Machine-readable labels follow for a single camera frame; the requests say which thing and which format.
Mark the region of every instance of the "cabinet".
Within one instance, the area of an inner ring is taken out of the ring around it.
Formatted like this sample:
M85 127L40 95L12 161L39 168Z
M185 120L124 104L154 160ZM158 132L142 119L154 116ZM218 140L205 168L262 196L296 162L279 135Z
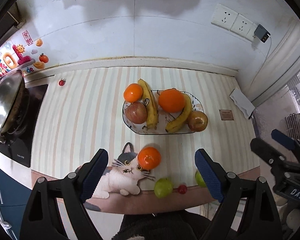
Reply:
M26 205L31 190L0 169L0 206Z
M9 232L13 240L19 239L22 217L30 194L30 189L0 169L0 212L3 220L12 226Z
M25 212L26 205L20 206L2 206L0 207L0 212L4 221L7 221L12 227L9 229L12 239L16 237L19 239L22 217Z

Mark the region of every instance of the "white oval plate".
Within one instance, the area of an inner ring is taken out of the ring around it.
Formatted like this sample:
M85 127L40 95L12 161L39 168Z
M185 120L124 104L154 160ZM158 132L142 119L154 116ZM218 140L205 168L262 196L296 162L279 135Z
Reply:
M135 123L132 123L131 121L129 121L127 119L127 116L125 115L125 110L130 105L130 103L127 101L125 101L123 103L123 107L122 107L122 118L123 118L123 121L126 124L126 126L128 126L135 133L145 134L145 135L194 133L193 131L191 131L189 129L189 127L186 124L178 132L175 132L175 133L167 133L166 132L166 125L169 122L173 121L175 118L177 118L181 114L181 112L170 114L170 113L163 111L163 109L158 104L158 98L159 98L159 95L161 92L162 92L162 90L152 90L152 93L157 102L158 112L159 112L159 121L157 124L157 129L148 129L146 126L146 122L144 122L143 124L135 124ZM184 94L187 94L191 98L192 107L193 107L194 111L202 111L203 112L203 107L202 107L200 101L196 97L194 97L192 94L190 94L188 92L183 92L183 91L181 91L181 92Z

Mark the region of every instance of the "power adapter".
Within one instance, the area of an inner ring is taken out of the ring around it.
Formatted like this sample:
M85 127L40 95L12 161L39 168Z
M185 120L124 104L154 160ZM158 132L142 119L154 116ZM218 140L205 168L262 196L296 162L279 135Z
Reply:
M254 35L257 36L263 43L265 43L270 37L270 33L261 24L259 24L254 31Z

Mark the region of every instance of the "orange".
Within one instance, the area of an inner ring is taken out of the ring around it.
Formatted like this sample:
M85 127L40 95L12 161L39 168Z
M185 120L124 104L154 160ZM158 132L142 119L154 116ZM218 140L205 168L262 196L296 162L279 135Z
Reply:
M129 103L138 101L143 94L143 89L139 84L133 83L128 85L123 93L124 99Z
M185 97L175 88L167 89L161 92L158 103L167 113L177 113L185 107Z
M138 163L145 170L152 170L161 162L161 154L156 148L143 148L138 154Z

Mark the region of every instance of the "blue gripper pad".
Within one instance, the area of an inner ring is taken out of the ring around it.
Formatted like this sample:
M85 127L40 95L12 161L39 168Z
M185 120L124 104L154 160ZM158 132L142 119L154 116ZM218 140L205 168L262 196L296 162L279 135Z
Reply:
M272 130L271 137L273 140L277 141L288 150L292 151L295 149L294 140L286 136L284 133L280 132L279 130L277 129Z
M224 195L222 193L221 182L213 169L201 153L201 150L197 150L194 155L194 162L200 172L204 182L206 183L211 196L218 200L220 203L223 202Z
M90 172L87 174L82 183L82 193L80 196L82 203L84 203L87 199L92 198L99 180L108 165L109 158L108 152L106 150L102 149L100 155L98 157L96 155L93 157L93 159L96 157L97 161L91 167Z

